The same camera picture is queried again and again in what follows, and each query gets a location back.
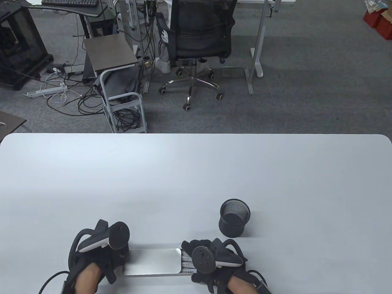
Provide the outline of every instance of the black mesh pencil holder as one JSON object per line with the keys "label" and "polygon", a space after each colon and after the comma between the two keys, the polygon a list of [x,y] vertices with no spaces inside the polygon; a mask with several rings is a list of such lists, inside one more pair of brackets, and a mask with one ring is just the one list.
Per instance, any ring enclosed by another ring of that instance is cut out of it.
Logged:
{"label": "black mesh pencil holder", "polygon": [[239,199],[225,201],[220,209],[219,229],[229,238],[239,237],[250,218],[250,209]]}

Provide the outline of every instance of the forearm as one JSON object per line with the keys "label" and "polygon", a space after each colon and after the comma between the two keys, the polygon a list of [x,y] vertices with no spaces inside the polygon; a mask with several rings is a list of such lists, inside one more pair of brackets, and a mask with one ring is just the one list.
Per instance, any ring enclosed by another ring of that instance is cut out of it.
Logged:
{"label": "forearm", "polygon": [[101,269],[92,263],[76,279],[75,294],[94,294],[98,285]]}
{"label": "forearm", "polygon": [[235,276],[231,277],[227,287],[234,294],[257,294],[256,288],[253,284],[245,282]]}

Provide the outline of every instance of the small side table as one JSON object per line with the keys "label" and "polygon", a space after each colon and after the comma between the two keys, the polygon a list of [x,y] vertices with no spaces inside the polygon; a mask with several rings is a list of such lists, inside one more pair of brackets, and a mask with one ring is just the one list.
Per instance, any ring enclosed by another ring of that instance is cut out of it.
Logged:
{"label": "small side table", "polygon": [[[115,71],[127,71],[135,67],[139,61],[131,47],[129,47],[123,34],[107,35],[83,41],[86,52],[91,60],[95,76],[100,79],[102,87],[103,112],[113,133],[119,133],[116,112],[122,109],[135,109],[141,115],[140,127],[123,131],[124,133],[147,133],[147,124],[144,117],[142,96],[137,92],[111,93],[108,84],[109,75]],[[120,103],[120,98],[132,96],[130,102]]]}
{"label": "small side table", "polygon": [[0,111],[0,142],[5,136],[13,133],[19,127],[22,127],[26,132],[31,133],[32,131],[24,125],[26,121],[27,120],[19,116]]}

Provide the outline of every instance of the red box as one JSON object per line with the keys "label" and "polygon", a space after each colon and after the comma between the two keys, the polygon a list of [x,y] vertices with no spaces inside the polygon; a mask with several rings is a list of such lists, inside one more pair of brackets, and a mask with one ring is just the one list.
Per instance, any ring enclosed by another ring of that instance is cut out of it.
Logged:
{"label": "red box", "polygon": [[381,13],[383,13],[385,9],[381,9],[380,11],[373,11],[371,14],[366,11],[363,20],[370,26],[370,27],[377,27],[380,19],[382,18]]}
{"label": "red box", "polygon": [[384,17],[381,17],[376,30],[384,39],[392,40],[392,24]]}

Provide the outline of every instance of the chrome chair base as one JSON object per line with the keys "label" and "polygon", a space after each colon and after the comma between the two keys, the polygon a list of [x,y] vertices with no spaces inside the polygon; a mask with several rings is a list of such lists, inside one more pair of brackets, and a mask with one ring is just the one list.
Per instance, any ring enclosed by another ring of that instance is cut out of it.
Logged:
{"label": "chrome chair base", "polygon": [[208,75],[208,78],[210,80],[213,79],[214,72],[212,71],[212,69],[204,69],[201,72],[197,73],[196,67],[197,67],[197,60],[196,59],[192,61],[191,72],[189,72],[184,66],[179,67],[178,70],[176,71],[176,75],[178,75],[180,78],[168,81],[166,84],[164,84],[162,87],[159,88],[159,93],[161,95],[164,95],[166,93],[166,86],[173,84],[173,83],[188,81],[189,82],[189,89],[188,89],[188,93],[187,93],[187,100],[186,100],[186,103],[182,107],[185,111],[188,111],[189,109],[191,109],[192,94],[193,94],[195,84],[197,82],[203,83],[205,85],[209,85],[209,86],[213,87],[214,89],[216,89],[218,91],[218,94],[215,97],[216,99],[221,100],[223,98],[223,93],[220,92],[220,88],[217,84],[215,84],[212,81],[207,81],[207,80],[201,79],[201,77],[206,76],[206,75]]}

